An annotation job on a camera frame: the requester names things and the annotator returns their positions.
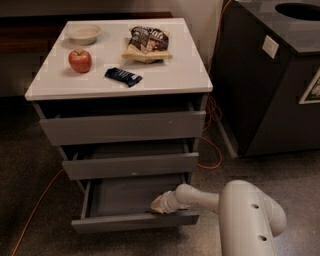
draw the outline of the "packaged food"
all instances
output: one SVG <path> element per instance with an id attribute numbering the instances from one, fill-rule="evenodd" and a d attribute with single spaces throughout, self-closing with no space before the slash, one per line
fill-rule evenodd
<path id="1" fill-rule="evenodd" d="M 131 40 L 123 57 L 152 63 L 157 60 L 171 59 L 168 52 L 169 33 L 158 28 L 134 27 L 131 29 Z"/>
<path id="2" fill-rule="evenodd" d="M 142 77 L 120 68 L 110 68 L 104 75 L 105 77 L 126 83 L 129 87 L 134 86 L 142 80 Z"/>

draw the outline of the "cabinet top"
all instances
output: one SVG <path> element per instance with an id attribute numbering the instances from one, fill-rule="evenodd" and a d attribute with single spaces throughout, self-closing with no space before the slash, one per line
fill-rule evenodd
<path id="1" fill-rule="evenodd" d="M 97 25 L 102 29 L 92 45 L 80 46 L 66 36 L 71 26 Z M 122 58 L 131 38 L 130 28 L 146 26 L 168 31 L 172 59 L 152 64 Z M 88 73 L 76 73 L 68 62 L 69 53 L 83 48 L 92 55 Z M 109 68 L 118 67 L 140 75 L 135 86 L 105 78 Z M 54 100 L 120 97 L 136 95 L 210 92 L 212 84 L 188 27 L 182 18 L 68 22 L 57 39 L 25 97 Z"/>
<path id="2" fill-rule="evenodd" d="M 297 55 L 320 54 L 319 0 L 239 0 L 238 3 Z"/>

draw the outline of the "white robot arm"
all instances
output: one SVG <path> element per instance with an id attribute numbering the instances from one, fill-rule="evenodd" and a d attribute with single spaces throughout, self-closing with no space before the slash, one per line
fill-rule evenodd
<path id="1" fill-rule="evenodd" d="M 224 256 L 277 255 L 273 237 L 286 227 L 282 207 L 246 181 L 229 182 L 220 195 L 201 192 L 182 184 L 165 192 L 151 204 L 158 213 L 199 206 L 219 215 L 222 254 Z"/>

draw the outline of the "drawer cabinet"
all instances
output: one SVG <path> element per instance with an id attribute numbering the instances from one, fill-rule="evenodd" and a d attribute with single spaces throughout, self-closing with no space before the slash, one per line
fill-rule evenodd
<path id="1" fill-rule="evenodd" d="M 79 233 L 195 224 L 197 211 L 153 213 L 151 202 L 190 182 L 205 94 L 38 101 L 40 125 L 85 193 Z"/>
<path id="2" fill-rule="evenodd" d="M 92 55 L 91 70 L 78 74 L 66 59 L 67 52 L 78 46 L 65 32 L 90 24 L 103 33 L 85 47 Z M 171 60 L 147 65 L 121 58 L 128 28 L 146 24 L 170 31 Z M 128 88 L 105 78 L 106 70 L 114 66 L 143 79 Z M 40 125 L 59 150 L 69 178 L 85 194 L 81 216 L 72 221 L 77 232 L 197 222 L 196 211 L 162 215 L 152 212 L 151 203 L 179 184 L 190 183 L 211 91 L 210 78 L 182 18 L 67 23 L 26 98 L 34 103 Z"/>

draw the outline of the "apple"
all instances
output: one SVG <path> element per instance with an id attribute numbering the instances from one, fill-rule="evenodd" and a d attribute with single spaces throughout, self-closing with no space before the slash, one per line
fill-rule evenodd
<path id="1" fill-rule="evenodd" d="M 69 63 L 74 71 L 86 73 L 92 65 L 91 54 L 84 49 L 73 50 L 69 54 Z"/>

